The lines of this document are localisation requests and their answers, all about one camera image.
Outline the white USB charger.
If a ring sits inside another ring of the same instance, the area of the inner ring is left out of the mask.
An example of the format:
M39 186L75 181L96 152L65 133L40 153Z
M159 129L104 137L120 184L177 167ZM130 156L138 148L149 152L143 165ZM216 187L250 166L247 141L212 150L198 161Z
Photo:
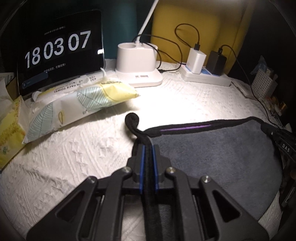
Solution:
M200 74L206 59L206 54L200 50L190 49L186 67L193 74Z

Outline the dark teal curtain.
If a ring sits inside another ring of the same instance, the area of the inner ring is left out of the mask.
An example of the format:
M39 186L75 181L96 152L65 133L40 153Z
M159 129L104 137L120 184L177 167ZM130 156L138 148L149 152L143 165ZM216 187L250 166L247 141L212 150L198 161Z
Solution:
M117 46L140 31L153 1L99 1L106 59L117 57Z

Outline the white textured tablecloth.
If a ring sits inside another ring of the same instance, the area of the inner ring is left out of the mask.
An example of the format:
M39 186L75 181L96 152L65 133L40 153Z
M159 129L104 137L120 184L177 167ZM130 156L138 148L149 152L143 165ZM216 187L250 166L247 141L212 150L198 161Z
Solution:
M156 87L138 88L139 97L103 109L27 144L1 173L1 207L21 237L88 176L105 177L123 167L134 137L125 116L136 113L139 128L255 116L262 106L228 87L187 82L173 65Z

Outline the purple and grey towel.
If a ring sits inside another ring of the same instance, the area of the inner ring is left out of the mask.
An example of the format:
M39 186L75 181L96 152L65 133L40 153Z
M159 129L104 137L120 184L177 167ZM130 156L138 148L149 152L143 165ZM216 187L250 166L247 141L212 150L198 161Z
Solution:
M213 120L138 129L139 117L129 113L127 128L136 136L132 156L145 146L142 204L148 240L163 240L152 148L188 176L210 176L267 231L271 240L280 223L282 166L267 124L255 117Z

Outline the white power strip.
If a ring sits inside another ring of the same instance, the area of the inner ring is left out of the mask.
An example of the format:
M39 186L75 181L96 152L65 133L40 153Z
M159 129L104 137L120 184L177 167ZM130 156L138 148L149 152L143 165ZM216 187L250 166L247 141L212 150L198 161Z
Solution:
M204 67L200 74L194 74L185 65L182 65L179 72L182 79L187 82L197 82L225 87L229 87L231 84L231 79L227 75L213 75Z

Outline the black power adapter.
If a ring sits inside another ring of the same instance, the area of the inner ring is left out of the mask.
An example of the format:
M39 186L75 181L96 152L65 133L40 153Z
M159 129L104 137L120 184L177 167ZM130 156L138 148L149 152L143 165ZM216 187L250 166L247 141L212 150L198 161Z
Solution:
M222 49L218 50L218 52L211 51L206 69L213 75L222 75L227 58L222 54Z

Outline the white perforated basket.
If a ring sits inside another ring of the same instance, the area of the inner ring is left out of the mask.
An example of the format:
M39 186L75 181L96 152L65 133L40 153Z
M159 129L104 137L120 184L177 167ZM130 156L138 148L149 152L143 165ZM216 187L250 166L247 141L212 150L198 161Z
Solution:
M262 100L267 96L271 97L277 85L278 84L272 80L263 70L259 69L256 73L256 77L251 85L251 88L254 95L258 99Z

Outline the white desk lamp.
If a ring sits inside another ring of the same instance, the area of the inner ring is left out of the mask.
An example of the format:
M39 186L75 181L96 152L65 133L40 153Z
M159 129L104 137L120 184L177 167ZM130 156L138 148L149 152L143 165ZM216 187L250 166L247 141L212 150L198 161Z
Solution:
M162 74L156 67L158 47L140 41L157 4L158 1L153 2L136 39L120 43L117 47L116 75L133 87L153 87L163 82Z

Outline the small yellow snack boxes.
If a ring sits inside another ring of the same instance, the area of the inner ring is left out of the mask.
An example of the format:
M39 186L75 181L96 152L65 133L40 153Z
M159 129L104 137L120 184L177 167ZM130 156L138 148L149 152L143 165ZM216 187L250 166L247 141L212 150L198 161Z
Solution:
M268 110L272 114L277 114L281 116L285 110L287 109L287 105L283 101L279 101L276 97L269 97L265 98L265 103L267 104Z

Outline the yellow curtain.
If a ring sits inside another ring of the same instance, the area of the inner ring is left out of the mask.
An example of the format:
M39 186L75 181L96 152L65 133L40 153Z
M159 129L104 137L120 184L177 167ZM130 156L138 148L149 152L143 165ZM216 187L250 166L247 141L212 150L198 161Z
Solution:
M187 61L196 42L209 55L223 47L229 73L243 45L256 1L159 1L151 41L165 62Z

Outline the yellow tissue pack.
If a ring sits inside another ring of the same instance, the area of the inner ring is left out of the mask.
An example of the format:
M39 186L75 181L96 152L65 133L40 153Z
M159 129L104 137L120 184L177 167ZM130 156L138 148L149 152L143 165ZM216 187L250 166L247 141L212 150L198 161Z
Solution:
M1 169L25 146L29 110L21 96L12 100L1 80Z

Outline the tablet showing clock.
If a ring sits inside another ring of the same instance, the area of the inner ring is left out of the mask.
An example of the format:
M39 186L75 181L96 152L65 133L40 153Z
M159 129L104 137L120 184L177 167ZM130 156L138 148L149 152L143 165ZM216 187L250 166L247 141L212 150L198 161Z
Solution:
M100 71L105 66L101 11L66 13L24 27L16 56L22 96Z

